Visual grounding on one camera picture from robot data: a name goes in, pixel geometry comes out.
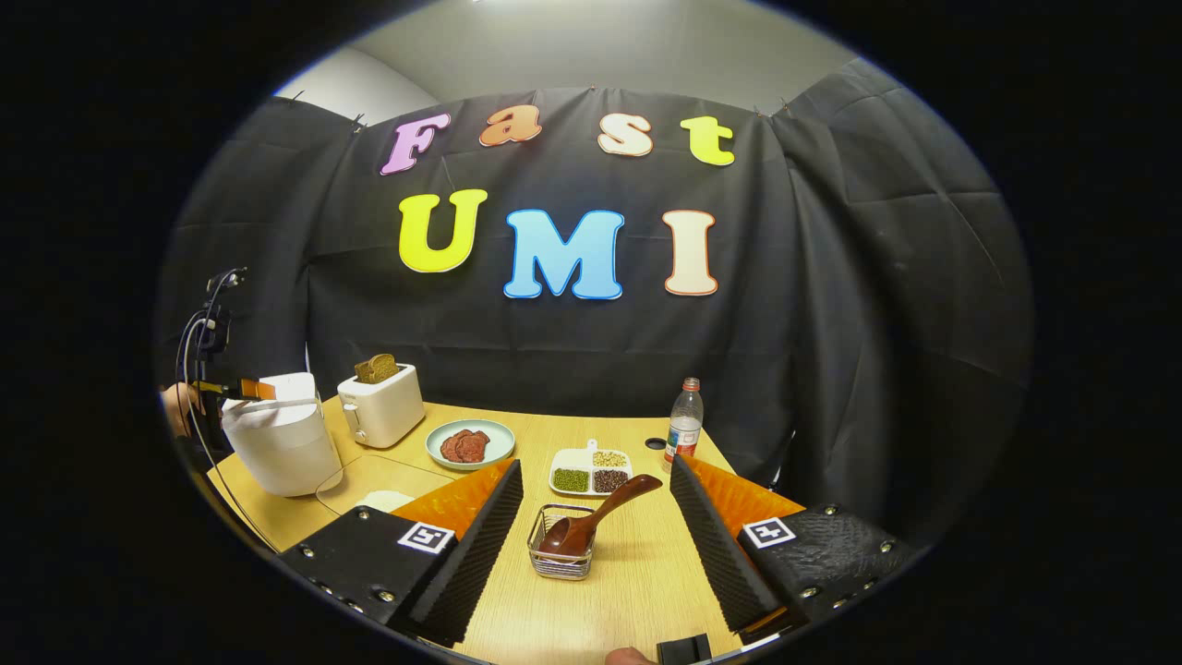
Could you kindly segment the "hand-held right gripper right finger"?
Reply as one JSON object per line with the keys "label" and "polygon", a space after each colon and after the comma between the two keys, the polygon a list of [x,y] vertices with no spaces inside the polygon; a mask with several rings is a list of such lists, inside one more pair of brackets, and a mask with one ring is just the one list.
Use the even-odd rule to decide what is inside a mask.
{"label": "hand-held right gripper right finger", "polygon": [[670,491],[725,622],[747,645],[852,609],[917,554],[845,506],[806,508],[704,459],[675,458]]}

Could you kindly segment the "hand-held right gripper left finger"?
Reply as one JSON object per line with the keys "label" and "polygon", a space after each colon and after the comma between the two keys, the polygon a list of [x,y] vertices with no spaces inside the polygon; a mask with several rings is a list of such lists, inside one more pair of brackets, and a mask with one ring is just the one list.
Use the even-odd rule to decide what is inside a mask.
{"label": "hand-held right gripper left finger", "polygon": [[357,506],[278,558],[372,622],[452,647],[465,641],[522,497],[521,463],[501,459],[398,511]]}

